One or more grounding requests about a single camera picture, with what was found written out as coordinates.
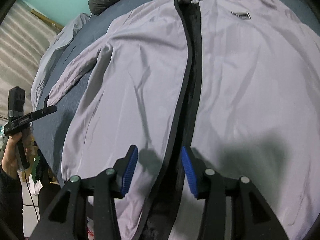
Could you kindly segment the person's left hand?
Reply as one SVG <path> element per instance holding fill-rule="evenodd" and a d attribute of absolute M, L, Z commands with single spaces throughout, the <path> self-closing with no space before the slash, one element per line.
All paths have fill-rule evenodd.
<path fill-rule="evenodd" d="M 30 156 L 33 155 L 33 141 L 30 129 L 25 129 L 22 132 L 18 132 L 17 134 L 8 137 L 2 159 L 2 169 L 12 179 L 17 179 L 18 177 L 17 171 L 19 169 L 19 165 L 16 157 L 16 145 L 21 139 L 25 148 L 24 151 L 27 160 L 29 160 Z"/>

